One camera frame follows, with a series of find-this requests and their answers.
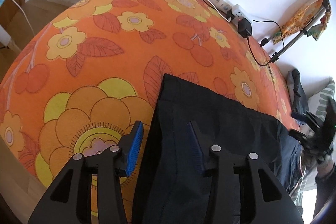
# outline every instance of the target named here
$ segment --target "black sleeve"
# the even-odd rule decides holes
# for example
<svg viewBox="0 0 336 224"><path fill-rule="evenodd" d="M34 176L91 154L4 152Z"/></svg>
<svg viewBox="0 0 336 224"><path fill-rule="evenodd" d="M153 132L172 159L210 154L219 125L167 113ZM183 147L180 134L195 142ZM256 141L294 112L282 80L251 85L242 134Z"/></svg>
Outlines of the black sleeve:
<svg viewBox="0 0 336 224"><path fill-rule="evenodd" d="M318 214L318 212L322 209L326 201L328 200L330 194L334 190L336 186L336 169L335 165L330 172L324 178L316 177L316 185L317 185L317 197L315 204L314 217Z"/></svg>

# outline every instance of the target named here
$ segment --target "black power adapter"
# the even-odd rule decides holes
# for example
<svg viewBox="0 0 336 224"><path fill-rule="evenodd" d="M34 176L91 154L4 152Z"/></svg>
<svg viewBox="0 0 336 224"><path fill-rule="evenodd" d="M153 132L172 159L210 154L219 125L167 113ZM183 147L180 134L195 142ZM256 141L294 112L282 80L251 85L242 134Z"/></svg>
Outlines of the black power adapter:
<svg viewBox="0 0 336 224"><path fill-rule="evenodd" d="M244 37L249 38L252 35L252 24L246 18L238 21L238 33Z"/></svg>

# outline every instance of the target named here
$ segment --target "silver screw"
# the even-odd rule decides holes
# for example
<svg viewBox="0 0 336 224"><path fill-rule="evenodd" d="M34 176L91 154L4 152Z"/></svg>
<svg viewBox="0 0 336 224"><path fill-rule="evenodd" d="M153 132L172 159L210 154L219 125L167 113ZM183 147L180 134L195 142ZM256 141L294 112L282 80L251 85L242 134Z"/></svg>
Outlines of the silver screw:
<svg viewBox="0 0 336 224"><path fill-rule="evenodd" d="M219 145L213 145L213 146L211 146L211 150L212 151L215 151L215 152L218 152L218 151L220 151L222 148L219 146Z"/></svg>
<svg viewBox="0 0 336 224"><path fill-rule="evenodd" d="M110 147L111 152L117 152L117 151L119 151L119 149L120 149L120 147L118 145L112 145Z"/></svg>
<svg viewBox="0 0 336 224"><path fill-rule="evenodd" d="M258 159L258 157L259 157L257 153L253 153L253 152L250 153L249 156L250 156L250 158L251 158L252 160L256 160L256 159Z"/></svg>
<svg viewBox="0 0 336 224"><path fill-rule="evenodd" d="M82 158L82 154L81 154L81 153L76 153L76 154L74 154L74 155L72 156L72 158L73 158L74 160L80 160L80 159Z"/></svg>

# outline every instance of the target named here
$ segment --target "black garment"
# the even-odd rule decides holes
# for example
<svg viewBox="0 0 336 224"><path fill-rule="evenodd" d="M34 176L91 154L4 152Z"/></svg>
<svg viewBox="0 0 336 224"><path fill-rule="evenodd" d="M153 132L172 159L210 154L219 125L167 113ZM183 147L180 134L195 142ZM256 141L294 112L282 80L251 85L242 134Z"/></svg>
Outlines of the black garment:
<svg viewBox="0 0 336 224"><path fill-rule="evenodd" d="M229 152L257 153L288 193L297 184L301 146L277 119L165 75L137 180L132 224L203 223L211 178L194 168L187 126L192 120ZM235 193L239 219L239 185Z"/></svg>
<svg viewBox="0 0 336 224"><path fill-rule="evenodd" d="M332 169L331 173L325 178L316 177L316 186L317 186L317 196L315 203L315 211L314 217L318 214L318 212L322 209L330 194L336 187L336 169L335 165Z"/></svg>
<svg viewBox="0 0 336 224"><path fill-rule="evenodd" d="M287 87L292 103L292 111L305 114L308 111L308 100L300 82L300 72L297 69L288 72Z"/></svg>

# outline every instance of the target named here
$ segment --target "bedsheet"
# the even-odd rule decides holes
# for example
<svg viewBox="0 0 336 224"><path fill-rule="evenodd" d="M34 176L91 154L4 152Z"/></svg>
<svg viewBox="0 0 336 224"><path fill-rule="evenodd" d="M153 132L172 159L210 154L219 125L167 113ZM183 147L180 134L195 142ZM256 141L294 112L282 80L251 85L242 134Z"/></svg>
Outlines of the bedsheet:
<svg viewBox="0 0 336 224"><path fill-rule="evenodd" d="M259 62L266 52L250 39ZM80 0L25 47L0 85L0 135L44 187L75 153L94 155L144 123L135 172L121 179L127 218L164 73L273 115L287 128L287 86L202 0ZM92 215L97 216L97 179Z"/></svg>

